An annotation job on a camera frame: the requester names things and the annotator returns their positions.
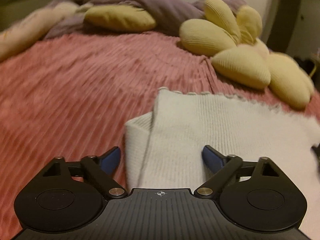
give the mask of yellow pillow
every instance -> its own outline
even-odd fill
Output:
[[[74,14],[78,6],[61,3],[55,8],[35,10],[22,21],[0,33],[0,62],[32,46],[54,25]]]
[[[236,47],[229,33],[201,19],[185,21],[180,27],[180,39],[188,51],[209,57],[222,50]]]
[[[156,27],[156,21],[144,9],[131,5],[99,5],[87,10],[85,20],[116,32],[145,32]]]
[[[241,43],[254,45],[256,38],[262,32],[262,19],[260,14],[248,5],[241,6],[236,21],[240,28]]]
[[[236,47],[222,51],[211,63],[218,73],[248,87],[264,89],[270,84],[265,60],[252,49]]]
[[[245,48],[253,49],[264,60],[266,60],[270,54],[268,47],[258,38],[256,39],[256,43],[253,46],[249,45],[249,44],[241,43],[238,45],[238,47],[245,47]]]
[[[240,42],[241,34],[229,6],[222,0],[205,0],[204,13],[208,21],[230,33],[236,44]]]
[[[310,77],[288,55],[271,53],[267,58],[271,90],[295,109],[304,109],[314,91]]]

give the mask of round black pad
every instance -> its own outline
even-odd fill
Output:
[[[262,232],[299,226],[307,210],[307,201],[298,188],[278,177],[261,176],[232,184],[219,201],[230,220]]]
[[[55,188],[42,192],[38,198],[38,204],[49,210],[63,209],[72,204],[75,200],[75,195],[68,190]]]
[[[272,210],[282,206],[284,197],[272,189],[255,189],[247,195],[248,202],[259,209]]]
[[[68,180],[47,177],[46,183],[39,184],[29,183],[14,202],[14,210],[24,227],[44,232],[67,231],[90,222],[102,208],[101,194],[71,177]]]

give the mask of purple blanket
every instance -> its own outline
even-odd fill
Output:
[[[94,5],[103,4],[130,4],[143,8],[156,20],[157,30],[170,36],[179,36],[181,24],[189,19],[202,19],[203,0],[190,4],[182,0],[71,0],[79,5],[90,2]],[[234,11],[235,4],[245,4],[243,0],[224,0]],[[45,39],[62,36],[66,33],[101,33],[101,28],[83,22],[83,16],[76,15],[54,26]]]

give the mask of bed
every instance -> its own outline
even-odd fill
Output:
[[[257,92],[216,74],[208,57],[179,40],[156,31],[73,33],[0,64],[0,239],[20,231],[14,199],[55,156],[78,161],[119,146],[114,179],[126,187],[124,124],[152,110],[159,87],[238,94],[293,111],[268,88]],[[299,113],[320,120],[320,94]]]

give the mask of ribbed black surface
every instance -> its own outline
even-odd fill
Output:
[[[215,203],[192,196],[187,189],[135,189],[124,199],[111,200],[91,224],[63,234],[27,229],[17,240],[302,240],[298,230],[278,234],[246,231],[225,219]]]

